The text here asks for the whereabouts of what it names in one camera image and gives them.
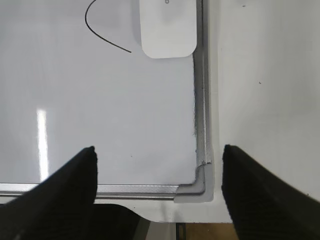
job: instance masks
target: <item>floor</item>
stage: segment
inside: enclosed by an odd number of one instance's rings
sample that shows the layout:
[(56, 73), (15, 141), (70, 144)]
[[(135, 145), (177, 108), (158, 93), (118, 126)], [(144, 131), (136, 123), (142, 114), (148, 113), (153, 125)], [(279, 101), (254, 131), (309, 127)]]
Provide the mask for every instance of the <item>floor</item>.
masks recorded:
[(238, 240), (233, 224), (187, 224), (186, 240)]
[[(146, 238), (136, 237), (134, 240), (176, 240), (175, 223), (151, 222)], [(182, 240), (238, 240), (233, 224), (186, 224), (186, 238)]]

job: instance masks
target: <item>curved line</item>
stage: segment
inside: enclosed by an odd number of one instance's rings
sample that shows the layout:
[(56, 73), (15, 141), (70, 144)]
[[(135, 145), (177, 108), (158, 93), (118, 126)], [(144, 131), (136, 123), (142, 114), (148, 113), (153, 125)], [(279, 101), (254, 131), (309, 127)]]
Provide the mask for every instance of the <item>curved line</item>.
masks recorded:
[(126, 52), (128, 52), (128, 53), (131, 53), (131, 51), (129, 51), (128, 49), (125, 49), (124, 47), (119, 46), (119, 45), (117, 45), (117, 44), (115, 44), (115, 43), (113, 43), (113, 42), (105, 39), (104, 37), (100, 36), (98, 33), (96, 33), (96, 32), (89, 26), (88, 20), (87, 20), (87, 15), (88, 15), (88, 11), (89, 11), (90, 7), (92, 6), (92, 4), (94, 4), (95, 1), (97, 1), (97, 0), (93, 0), (93, 1), (90, 3), (90, 5), (88, 6), (88, 8), (86, 9), (86, 11), (85, 11), (84, 20), (85, 20), (85, 24), (86, 24), (86, 26), (88, 27), (88, 29), (89, 29), (94, 35), (96, 35), (98, 38), (104, 40), (104, 41), (107, 42), (108, 44), (111, 44), (111, 45), (113, 45), (113, 46), (115, 46), (115, 47), (117, 47), (117, 48), (119, 48), (119, 49), (122, 49), (122, 50), (124, 50), (124, 51), (126, 51)]

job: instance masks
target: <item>white eraser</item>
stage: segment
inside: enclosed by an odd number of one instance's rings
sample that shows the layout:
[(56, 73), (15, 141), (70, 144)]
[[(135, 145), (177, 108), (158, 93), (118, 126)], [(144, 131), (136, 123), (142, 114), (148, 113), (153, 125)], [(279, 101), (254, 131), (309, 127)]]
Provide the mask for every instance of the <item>white eraser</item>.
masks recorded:
[(142, 49), (153, 59), (181, 58), (197, 46), (196, 0), (140, 0)]

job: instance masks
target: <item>whiteboard surface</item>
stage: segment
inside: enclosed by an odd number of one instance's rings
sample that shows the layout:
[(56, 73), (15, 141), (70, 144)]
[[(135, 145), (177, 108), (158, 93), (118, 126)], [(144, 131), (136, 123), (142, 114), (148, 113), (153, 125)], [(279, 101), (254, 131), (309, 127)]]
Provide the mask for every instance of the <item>whiteboard surface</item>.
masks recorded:
[(39, 183), (84, 147), (99, 184), (195, 179), (192, 56), (151, 59), (139, 0), (0, 1), (0, 183)]

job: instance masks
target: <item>wooden floor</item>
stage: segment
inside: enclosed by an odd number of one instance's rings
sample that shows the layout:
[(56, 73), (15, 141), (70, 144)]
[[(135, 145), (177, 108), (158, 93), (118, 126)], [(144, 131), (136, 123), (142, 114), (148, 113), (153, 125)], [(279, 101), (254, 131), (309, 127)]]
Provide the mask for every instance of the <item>wooden floor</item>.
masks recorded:
[(187, 240), (238, 240), (233, 224), (187, 224)]

